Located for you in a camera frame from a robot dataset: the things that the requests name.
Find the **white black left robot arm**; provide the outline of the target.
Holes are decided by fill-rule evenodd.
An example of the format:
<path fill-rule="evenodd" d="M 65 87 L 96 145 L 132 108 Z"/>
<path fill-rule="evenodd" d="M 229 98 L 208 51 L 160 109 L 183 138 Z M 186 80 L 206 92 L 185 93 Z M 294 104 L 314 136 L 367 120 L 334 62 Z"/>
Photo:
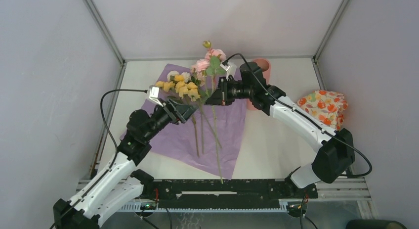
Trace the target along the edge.
<path fill-rule="evenodd" d="M 170 123 L 185 123 L 197 109 L 169 99 L 156 105 L 151 115 L 142 109 L 132 112 L 112 160 L 77 194 L 54 204 L 52 227 L 99 229 L 130 200 L 150 197 L 155 190 L 148 181 L 151 176 L 136 167 L 150 151 L 153 137 Z"/>

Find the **yellow flower bunch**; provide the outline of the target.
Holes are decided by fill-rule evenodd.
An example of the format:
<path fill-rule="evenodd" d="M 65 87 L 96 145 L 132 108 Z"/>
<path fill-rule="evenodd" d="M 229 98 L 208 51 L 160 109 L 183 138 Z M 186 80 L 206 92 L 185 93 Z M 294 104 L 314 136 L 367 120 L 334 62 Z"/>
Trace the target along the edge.
<path fill-rule="evenodd" d="M 210 124 L 207 114 L 204 113 L 204 101 L 214 92 L 216 77 L 222 77 L 223 74 L 210 73 L 205 70 L 198 71 L 193 68 L 188 72 L 170 71 L 165 81 L 156 81 L 155 86 L 162 90 L 168 99 L 182 104 L 191 104 L 198 106 L 198 115 L 200 124 L 197 124 L 195 114 L 192 115 L 194 127 L 195 148 L 197 156 L 204 154 L 204 123 L 206 123 L 216 142 L 216 150 L 221 148 L 217 133 Z"/>

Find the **pink flower stem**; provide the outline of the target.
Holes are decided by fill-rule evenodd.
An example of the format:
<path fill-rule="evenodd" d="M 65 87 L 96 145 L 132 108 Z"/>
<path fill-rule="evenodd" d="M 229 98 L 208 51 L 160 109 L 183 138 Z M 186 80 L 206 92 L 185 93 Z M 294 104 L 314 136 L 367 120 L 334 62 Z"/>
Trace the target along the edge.
<path fill-rule="evenodd" d="M 217 78 L 223 76 L 224 71 L 220 64 L 226 59 L 225 53 L 213 47 L 211 41 L 205 40 L 202 46 L 206 50 L 206 54 L 203 58 L 198 59 L 195 64 L 190 68 L 191 79 L 188 82 L 188 97 L 189 100 L 198 105 L 199 112 L 199 123 L 196 123 L 196 119 L 193 119 L 195 140 L 200 143 L 200 146 L 196 146 L 197 155 L 205 153 L 205 140 L 206 133 L 205 129 L 209 129 L 210 139 L 214 143 L 215 157 L 217 164 L 217 173 L 223 183 L 222 167 L 220 163 L 219 151 L 222 148 L 217 132 L 217 115 L 215 107 L 211 107 L 211 117 L 208 119 L 208 115 L 205 113 L 204 104 L 205 101 L 215 92 L 217 85 Z"/>

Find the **pink purple wrapping paper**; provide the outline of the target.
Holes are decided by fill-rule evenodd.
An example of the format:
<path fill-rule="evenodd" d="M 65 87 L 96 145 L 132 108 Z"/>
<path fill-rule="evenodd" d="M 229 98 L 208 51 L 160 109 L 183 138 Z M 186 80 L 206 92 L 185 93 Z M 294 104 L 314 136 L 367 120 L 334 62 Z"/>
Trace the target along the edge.
<path fill-rule="evenodd" d="M 197 110 L 185 124 L 169 124 L 154 137 L 147 155 L 164 156 L 225 179 L 233 177 L 241 149 L 246 100 Z"/>

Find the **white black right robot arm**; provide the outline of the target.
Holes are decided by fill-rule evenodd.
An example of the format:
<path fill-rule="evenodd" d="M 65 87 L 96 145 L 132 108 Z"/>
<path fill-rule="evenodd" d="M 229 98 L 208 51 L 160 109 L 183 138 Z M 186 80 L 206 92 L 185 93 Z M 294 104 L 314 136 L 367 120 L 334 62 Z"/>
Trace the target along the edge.
<path fill-rule="evenodd" d="M 277 119 L 299 134 L 316 153 L 314 161 L 298 167 L 286 177 L 286 193 L 299 197 L 311 184 L 323 181 L 333 183 L 355 161 L 353 137 L 350 131 L 337 131 L 312 117 L 294 103 L 277 86 L 269 85 L 261 68 L 255 62 L 240 66 L 241 79 L 235 80 L 235 67 L 231 62 L 221 62 L 213 67 L 226 71 L 207 105 L 231 105 L 237 99 L 248 99 L 267 116 Z"/>

